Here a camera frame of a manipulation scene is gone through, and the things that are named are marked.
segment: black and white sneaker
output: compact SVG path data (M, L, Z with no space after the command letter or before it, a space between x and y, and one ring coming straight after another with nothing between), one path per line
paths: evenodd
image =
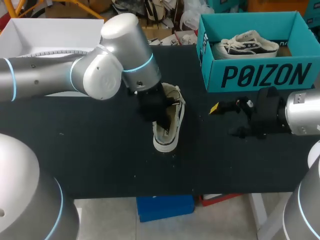
M153 124L153 145L155 149L162 153L173 151L179 140L179 131L185 114L186 102L181 95L180 88L168 83L162 83L167 98L174 98L176 104L169 106L166 112L171 120L169 131L163 129L154 121Z
M222 39L213 45L212 53L216 60L273 58L279 45L264 39L255 30L236 35L231 39Z

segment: black tablecloth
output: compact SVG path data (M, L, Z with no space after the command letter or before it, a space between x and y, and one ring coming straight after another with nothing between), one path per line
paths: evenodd
M42 97L0 104L0 133L33 149L40 166L73 198L293 191L308 170L319 136L227 135L246 124L243 113L209 116L221 100L256 93L207 93L194 46L157 46L162 81L186 101L175 152L153 146L152 123L137 114L124 84L110 100Z

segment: teal shoe box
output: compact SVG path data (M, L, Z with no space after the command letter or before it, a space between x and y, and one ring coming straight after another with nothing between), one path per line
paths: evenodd
M246 0L207 0L207 4L213 8L216 14L220 14L229 13L231 8L243 4L245 1Z
M320 13L314 15L305 15L304 20L310 29L318 27L320 26Z
M288 46L291 56L215 60L211 44L256 30ZM320 44L298 12L203 14L196 45L209 93L311 88L320 72Z
M320 15L320 0L309 0L304 16Z

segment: shoe sole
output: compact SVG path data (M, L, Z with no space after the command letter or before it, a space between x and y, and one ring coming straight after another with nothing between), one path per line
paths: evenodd
M277 52L278 51L270 52L270 53L252 54L252 55L230 55L230 54L224 54L215 48L213 48L212 50L213 58L215 60L274 58L277 56Z
M175 138L174 138L173 142L170 143L169 145L161 145L160 143L158 143L156 141L155 136L153 136L153 145L154 145L155 149L157 149L161 153L170 153L174 149L176 149L176 147L178 145L178 141L179 141L180 127L181 127L181 124L182 124L182 120L184 119L184 115L185 115L185 104L182 104L182 106L181 106L181 115L180 115L180 118L179 118L179 126L178 126L178 129L176 131Z

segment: yellow tag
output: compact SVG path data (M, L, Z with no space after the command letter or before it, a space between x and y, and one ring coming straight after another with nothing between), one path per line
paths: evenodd
M217 110L218 105L219 105L219 102L217 102L217 104L216 104L216 105L214 105L214 106L211 108L211 110L210 110L210 113L209 113L209 114L212 114L215 110Z

